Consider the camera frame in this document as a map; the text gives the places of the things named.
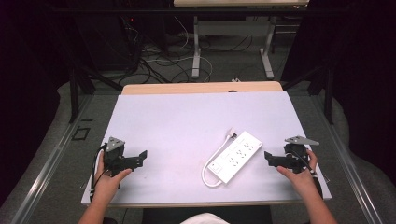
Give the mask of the person's left hand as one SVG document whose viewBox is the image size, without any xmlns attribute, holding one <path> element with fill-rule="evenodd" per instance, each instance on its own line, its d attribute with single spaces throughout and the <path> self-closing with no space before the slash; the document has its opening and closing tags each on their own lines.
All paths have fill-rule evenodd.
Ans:
<svg viewBox="0 0 396 224">
<path fill-rule="evenodd" d="M 131 169 L 126 169 L 115 176 L 107 175 L 104 166 L 104 152 L 101 151 L 97 164 L 97 173 L 95 174 L 92 204 L 108 205 L 115 196 L 120 182 L 131 172 Z"/>
</svg>

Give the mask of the person's white shirt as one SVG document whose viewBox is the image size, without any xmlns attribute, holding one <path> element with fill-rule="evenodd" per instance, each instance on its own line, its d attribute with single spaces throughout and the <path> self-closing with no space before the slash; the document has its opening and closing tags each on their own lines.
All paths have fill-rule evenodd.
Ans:
<svg viewBox="0 0 396 224">
<path fill-rule="evenodd" d="M 193 217 L 189 217 L 186 220 L 182 221 L 180 224 L 230 224 L 230 223 L 214 214 L 202 213 L 199 215 L 195 215 Z"/>
</svg>

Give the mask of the person's right hand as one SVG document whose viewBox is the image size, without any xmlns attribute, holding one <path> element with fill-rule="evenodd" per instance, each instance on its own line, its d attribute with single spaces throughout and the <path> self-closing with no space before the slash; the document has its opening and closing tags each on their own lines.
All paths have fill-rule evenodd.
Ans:
<svg viewBox="0 0 396 224">
<path fill-rule="evenodd" d="M 314 181 L 318 159 L 311 150 L 308 149 L 306 153 L 309 157 L 308 168 L 299 174 L 295 174 L 282 166 L 277 166 L 276 169 L 291 182 L 293 188 L 304 201 L 310 201 L 314 198 L 321 199 Z"/>
</svg>

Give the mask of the person's dark pants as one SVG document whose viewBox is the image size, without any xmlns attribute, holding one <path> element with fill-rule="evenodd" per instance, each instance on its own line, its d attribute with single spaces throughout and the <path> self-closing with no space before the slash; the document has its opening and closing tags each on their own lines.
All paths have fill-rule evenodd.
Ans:
<svg viewBox="0 0 396 224">
<path fill-rule="evenodd" d="M 180 224 L 204 213 L 215 215 L 230 224 L 272 224 L 271 209 L 266 205 L 145 208 L 142 224 Z"/>
</svg>

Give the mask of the metal floor rail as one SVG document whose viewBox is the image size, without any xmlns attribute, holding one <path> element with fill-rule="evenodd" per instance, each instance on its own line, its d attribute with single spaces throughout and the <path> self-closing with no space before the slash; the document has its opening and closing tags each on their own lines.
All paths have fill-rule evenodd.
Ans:
<svg viewBox="0 0 396 224">
<path fill-rule="evenodd" d="M 63 99 L 49 130 L 42 141 L 28 169 L 23 174 L 15 192 L 17 205 L 9 224 L 28 224 L 35 208 L 49 184 L 58 164 L 62 160 L 72 133 L 77 129 L 78 120 L 92 101 L 92 97 L 82 96 L 78 104 L 78 114 L 73 122 L 69 101 Z"/>
<path fill-rule="evenodd" d="M 352 160 L 347 150 L 347 147 L 342 142 L 339 134 L 335 129 L 335 126 L 330 124 L 330 122 L 324 115 L 324 105 L 322 103 L 321 97 L 312 96 L 311 99 L 313 101 L 313 104 L 315 105 L 316 110 L 319 113 L 321 120 L 324 122 L 324 126 L 330 132 L 330 137 L 335 143 L 334 151 L 338 157 L 338 160 L 341 163 L 349 185 L 360 205 L 361 211 L 363 212 L 368 224 L 383 224 L 383 220 L 376 211 L 373 201 L 368 195 L 368 191 L 358 174 L 356 165 Z"/>
</svg>

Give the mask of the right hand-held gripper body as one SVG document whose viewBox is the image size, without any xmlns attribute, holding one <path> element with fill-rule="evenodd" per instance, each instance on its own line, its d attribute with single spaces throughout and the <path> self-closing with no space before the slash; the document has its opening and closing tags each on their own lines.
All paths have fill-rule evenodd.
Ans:
<svg viewBox="0 0 396 224">
<path fill-rule="evenodd" d="M 318 146 L 319 142 L 300 135 L 287 138 L 285 142 L 285 157 L 276 159 L 278 166 L 291 169 L 295 174 L 299 174 L 304 168 L 308 168 L 309 159 L 306 145 Z"/>
</svg>

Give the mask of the white metal-legged desk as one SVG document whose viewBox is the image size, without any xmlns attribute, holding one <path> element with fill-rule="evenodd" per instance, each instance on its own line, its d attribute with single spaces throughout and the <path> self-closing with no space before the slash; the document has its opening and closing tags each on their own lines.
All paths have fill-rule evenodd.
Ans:
<svg viewBox="0 0 396 224">
<path fill-rule="evenodd" d="M 298 9 L 306 6 L 310 0 L 174 0 L 175 7 L 183 9 L 214 9 L 219 12 L 221 9 L 232 9 L 241 7 L 242 9 Z M 264 74 L 267 78 L 275 77 L 272 65 L 269 61 L 269 51 L 272 39 L 275 34 L 276 16 L 267 16 L 266 20 L 242 19 L 214 19 L 204 20 L 201 16 L 193 17 L 193 42 L 194 55 L 192 61 L 192 78 L 200 76 L 201 56 L 200 37 L 201 36 L 258 36 L 264 38 L 264 47 L 260 49 Z"/>
</svg>

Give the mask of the white power strip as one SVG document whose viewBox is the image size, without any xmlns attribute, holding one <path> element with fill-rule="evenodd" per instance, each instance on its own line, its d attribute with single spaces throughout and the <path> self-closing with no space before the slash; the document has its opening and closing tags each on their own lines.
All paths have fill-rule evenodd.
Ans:
<svg viewBox="0 0 396 224">
<path fill-rule="evenodd" d="M 259 139 L 248 132 L 242 132 L 209 163 L 208 170 L 227 184 L 261 147 Z"/>
</svg>

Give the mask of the black metal stand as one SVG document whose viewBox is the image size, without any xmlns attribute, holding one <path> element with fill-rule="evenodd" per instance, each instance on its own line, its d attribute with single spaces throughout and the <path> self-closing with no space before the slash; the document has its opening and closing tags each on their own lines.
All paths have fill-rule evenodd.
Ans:
<svg viewBox="0 0 396 224">
<path fill-rule="evenodd" d="M 329 65 L 321 65 L 313 68 L 305 74 L 298 76 L 292 81 L 286 82 L 282 85 L 284 91 L 294 87 L 300 82 L 312 78 L 308 86 L 308 93 L 310 95 L 319 95 L 321 90 L 325 90 L 323 113 L 330 124 L 332 120 L 332 94 L 333 94 L 333 69 Z"/>
<path fill-rule="evenodd" d="M 71 117 L 69 122 L 73 123 L 79 114 L 79 102 L 78 102 L 78 90 L 82 90 L 85 94 L 92 95 L 96 91 L 92 83 L 92 79 L 97 79 L 107 86 L 113 88 L 116 91 L 122 91 L 123 87 L 120 84 L 115 83 L 109 78 L 101 75 L 100 73 L 93 71 L 91 68 L 86 66 L 72 68 L 69 70 L 69 90 L 70 90 L 70 102 L 71 102 Z"/>
</svg>

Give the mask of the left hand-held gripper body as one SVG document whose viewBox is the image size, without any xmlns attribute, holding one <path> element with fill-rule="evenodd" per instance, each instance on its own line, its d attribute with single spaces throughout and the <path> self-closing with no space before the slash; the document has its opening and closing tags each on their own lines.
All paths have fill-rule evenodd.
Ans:
<svg viewBox="0 0 396 224">
<path fill-rule="evenodd" d="M 124 145 L 124 141 L 115 137 L 110 137 L 106 143 L 104 165 L 112 176 L 117 175 L 125 169 L 131 169 L 133 171 L 137 167 L 135 158 L 125 158 L 123 156 Z"/>
</svg>

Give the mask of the dark computer tower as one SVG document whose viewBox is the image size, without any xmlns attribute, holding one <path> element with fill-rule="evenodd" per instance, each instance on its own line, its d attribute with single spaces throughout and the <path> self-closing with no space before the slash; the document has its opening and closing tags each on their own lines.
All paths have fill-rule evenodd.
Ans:
<svg viewBox="0 0 396 224">
<path fill-rule="evenodd" d="M 75 21 L 97 70 L 137 69 L 142 35 L 125 18 L 81 16 Z"/>
</svg>

